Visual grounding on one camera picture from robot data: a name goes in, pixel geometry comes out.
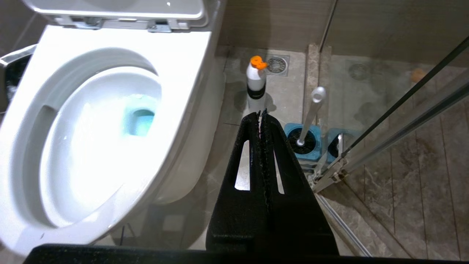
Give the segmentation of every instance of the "tile floor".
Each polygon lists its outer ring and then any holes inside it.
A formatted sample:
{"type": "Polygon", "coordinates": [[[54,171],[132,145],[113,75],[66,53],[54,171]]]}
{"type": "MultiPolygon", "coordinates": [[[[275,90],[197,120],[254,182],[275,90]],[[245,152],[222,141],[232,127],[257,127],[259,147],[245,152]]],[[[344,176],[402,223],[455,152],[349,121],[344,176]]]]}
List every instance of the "tile floor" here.
{"type": "MultiPolygon", "coordinates": [[[[329,127],[363,132],[412,84],[410,73],[431,65],[332,56],[329,127]],[[351,77],[352,65],[369,69],[351,77]]],[[[465,69],[446,67],[385,120],[364,144],[442,89],[465,69]]],[[[355,170],[347,185],[415,258],[469,260],[469,100],[466,98],[355,170]]]]}

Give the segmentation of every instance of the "wall tile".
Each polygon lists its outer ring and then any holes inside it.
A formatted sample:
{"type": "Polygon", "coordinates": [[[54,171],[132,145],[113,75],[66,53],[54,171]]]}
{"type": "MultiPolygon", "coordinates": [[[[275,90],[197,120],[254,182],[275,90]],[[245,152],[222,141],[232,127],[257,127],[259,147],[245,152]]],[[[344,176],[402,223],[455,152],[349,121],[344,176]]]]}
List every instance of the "wall tile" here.
{"type": "Polygon", "coordinates": [[[24,33],[17,40],[13,49],[17,50],[38,43],[46,25],[47,20],[43,16],[35,14],[33,20],[24,29],[24,33]]]}
{"type": "Polygon", "coordinates": [[[233,46],[304,52],[319,42],[330,0],[231,0],[223,31],[233,46]]]}
{"type": "Polygon", "coordinates": [[[0,47],[5,52],[13,50],[16,40],[30,22],[34,12],[19,0],[0,3],[0,47]]]}
{"type": "Polygon", "coordinates": [[[327,44],[334,54],[436,64],[467,37],[468,9],[466,0],[339,1],[327,44]]]}

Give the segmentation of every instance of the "toilet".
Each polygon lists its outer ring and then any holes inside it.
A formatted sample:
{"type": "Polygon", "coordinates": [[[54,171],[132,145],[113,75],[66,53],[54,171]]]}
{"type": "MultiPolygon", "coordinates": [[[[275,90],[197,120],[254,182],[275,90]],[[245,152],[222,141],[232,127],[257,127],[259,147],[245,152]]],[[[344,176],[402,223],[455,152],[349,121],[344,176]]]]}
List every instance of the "toilet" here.
{"type": "Polygon", "coordinates": [[[223,100],[225,0],[26,0],[48,17],[0,127],[0,241],[90,244],[188,194],[223,100]]]}

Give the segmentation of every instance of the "toilet brush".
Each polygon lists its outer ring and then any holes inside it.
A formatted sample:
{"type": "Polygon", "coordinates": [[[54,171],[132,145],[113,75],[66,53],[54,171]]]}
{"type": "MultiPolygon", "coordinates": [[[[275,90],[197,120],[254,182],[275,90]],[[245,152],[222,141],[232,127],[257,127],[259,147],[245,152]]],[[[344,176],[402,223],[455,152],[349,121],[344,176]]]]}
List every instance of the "toilet brush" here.
{"type": "Polygon", "coordinates": [[[317,87],[311,92],[311,105],[303,124],[288,123],[285,125],[285,134],[291,148],[299,160],[317,162],[321,157],[321,130],[311,125],[314,117],[324,103],[326,92],[324,87],[317,87]]]}

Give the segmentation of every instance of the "plastic bottle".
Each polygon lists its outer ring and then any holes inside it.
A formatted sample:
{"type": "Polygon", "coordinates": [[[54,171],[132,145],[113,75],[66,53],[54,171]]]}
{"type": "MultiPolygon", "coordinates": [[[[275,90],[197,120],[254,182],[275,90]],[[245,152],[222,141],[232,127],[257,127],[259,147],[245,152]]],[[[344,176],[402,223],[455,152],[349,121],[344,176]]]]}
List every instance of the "plastic bottle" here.
{"type": "Polygon", "coordinates": [[[263,62],[260,56],[254,56],[246,70],[250,112],[263,111],[265,108],[265,68],[267,68],[267,63],[263,62]]]}

